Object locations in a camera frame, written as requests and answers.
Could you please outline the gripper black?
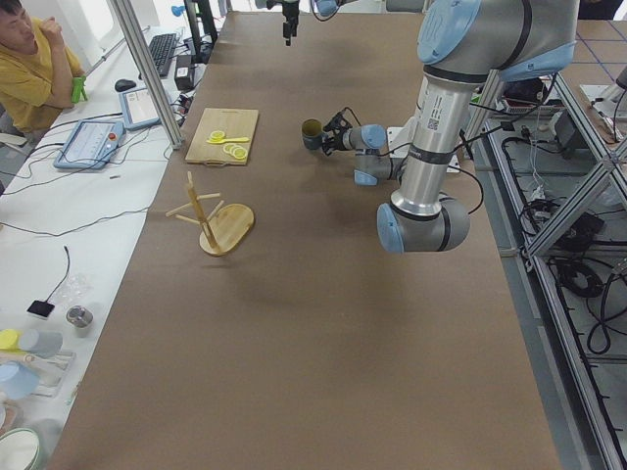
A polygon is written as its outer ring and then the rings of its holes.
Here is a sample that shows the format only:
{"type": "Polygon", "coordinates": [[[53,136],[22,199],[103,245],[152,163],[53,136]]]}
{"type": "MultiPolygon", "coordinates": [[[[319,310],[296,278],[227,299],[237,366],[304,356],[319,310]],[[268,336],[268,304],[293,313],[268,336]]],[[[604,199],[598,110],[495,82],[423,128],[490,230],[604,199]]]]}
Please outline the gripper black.
{"type": "Polygon", "coordinates": [[[283,24],[283,37],[286,46],[291,46],[291,35],[297,37],[298,35],[298,21],[300,15],[299,0],[283,0],[282,14],[285,18],[283,24]]]}
{"type": "Polygon", "coordinates": [[[344,117],[344,111],[336,113],[323,127],[323,142],[321,151],[325,156],[332,155],[335,151],[349,151],[353,147],[350,144],[350,133],[353,129],[351,123],[344,117]]]}

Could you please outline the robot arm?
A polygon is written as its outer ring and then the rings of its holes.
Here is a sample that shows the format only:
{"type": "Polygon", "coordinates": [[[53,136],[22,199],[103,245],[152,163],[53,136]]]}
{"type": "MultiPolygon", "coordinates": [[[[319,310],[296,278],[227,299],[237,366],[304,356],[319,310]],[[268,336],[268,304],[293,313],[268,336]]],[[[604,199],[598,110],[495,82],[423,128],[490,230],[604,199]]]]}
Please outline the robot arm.
{"type": "MultiPolygon", "coordinates": [[[[328,1],[308,1],[310,11],[314,18],[321,22],[327,22],[332,19],[351,1],[328,0],[328,1]]],[[[425,12],[431,4],[431,1],[424,0],[408,0],[408,1],[384,1],[387,12],[396,13],[422,13],[425,12]]],[[[286,46],[290,46],[292,39],[298,35],[298,26],[300,19],[300,1],[256,1],[255,5],[260,9],[271,10],[279,6],[283,15],[282,37],[286,46]]]]}
{"type": "Polygon", "coordinates": [[[422,21],[421,103],[399,189],[377,210],[381,246],[390,253],[443,252],[460,245],[467,209],[442,184],[474,89],[490,71],[505,82],[548,75],[573,59],[576,1],[436,1],[422,21]]]}

